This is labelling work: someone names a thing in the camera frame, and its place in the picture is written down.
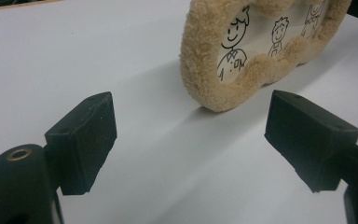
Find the cartoon drawing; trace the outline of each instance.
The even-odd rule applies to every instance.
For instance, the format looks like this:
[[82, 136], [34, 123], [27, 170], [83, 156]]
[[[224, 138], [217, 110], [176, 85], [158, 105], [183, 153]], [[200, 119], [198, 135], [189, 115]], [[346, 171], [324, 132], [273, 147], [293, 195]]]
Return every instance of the cartoon drawing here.
[[324, 1], [320, 4], [311, 5], [310, 10], [308, 11], [307, 18], [305, 20], [305, 27], [301, 34], [307, 39], [312, 37], [315, 34], [316, 28], [318, 26], [319, 17], [322, 14], [324, 8]]
[[287, 17], [281, 17], [278, 21], [275, 21], [275, 26], [272, 29], [272, 47], [269, 50], [268, 55], [273, 57], [282, 50], [282, 40], [286, 34], [289, 20]]
[[224, 49], [230, 49], [217, 65], [217, 74], [220, 80], [223, 81], [225, 77], [236, 76], [245, 66], [246, 54], [243, 49], [234, 49], [246, 32], [246, 27], [249, 25], [249, 6], [244, 7], [242, 11], [234, 18], [228, 28], [225, 37], [221, 43]]

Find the white surface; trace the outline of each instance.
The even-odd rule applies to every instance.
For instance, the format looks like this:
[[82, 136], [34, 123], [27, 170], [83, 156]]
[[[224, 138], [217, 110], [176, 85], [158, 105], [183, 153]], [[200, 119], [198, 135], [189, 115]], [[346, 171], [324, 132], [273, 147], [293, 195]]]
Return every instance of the white surface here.
[[0, 10], [0, 154], [43, 134], [84, 98], [111, 91], [118, 139], [66, 223], [345, 223], [338, 191], [312, 194], [263, 134], [273, 90], [358, 127], [358, 19], [318, 58], [213, 114], [182, 86], [189, 1], [65, 0]]

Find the cartoon face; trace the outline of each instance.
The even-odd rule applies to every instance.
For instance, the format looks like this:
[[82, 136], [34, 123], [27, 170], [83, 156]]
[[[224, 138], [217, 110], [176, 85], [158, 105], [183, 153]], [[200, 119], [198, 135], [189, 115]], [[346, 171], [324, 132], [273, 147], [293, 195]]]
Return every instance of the cartoon face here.
[[317, 16], [321, 8], [322, 4], [313, 5], [310, 9], [310, 15]]
[[272, 33], [272, 42], [277, 43], [280, 42], [284, 35], [286, 34], [286, 26], [281, 24], [277, 27]]
[[246, 32], [246, 24], [237, 22], [228, 27], [222, 41], [222, 47], [225, 49], [232, 49], [242, 40]]

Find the plush toy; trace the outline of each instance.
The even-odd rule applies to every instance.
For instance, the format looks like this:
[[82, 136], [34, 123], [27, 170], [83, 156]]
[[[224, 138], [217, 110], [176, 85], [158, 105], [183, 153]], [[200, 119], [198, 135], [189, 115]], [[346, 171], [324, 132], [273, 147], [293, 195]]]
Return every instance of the plush toy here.
[[212, 111], [240, 105], [261, 86], [317, 56], [351, 0], [192, 0], [181, 47], [190, 95]]

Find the screw hole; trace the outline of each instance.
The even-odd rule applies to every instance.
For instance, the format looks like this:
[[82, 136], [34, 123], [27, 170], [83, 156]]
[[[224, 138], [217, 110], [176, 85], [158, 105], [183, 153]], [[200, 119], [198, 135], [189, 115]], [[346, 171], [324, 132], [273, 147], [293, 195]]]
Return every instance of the screw hole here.
[[31, 154], [31, 149], [29, 148], [22, 148], [15, 151], [10, 152], [10, 154], [7, 155], [8, 161], [19, 161]]

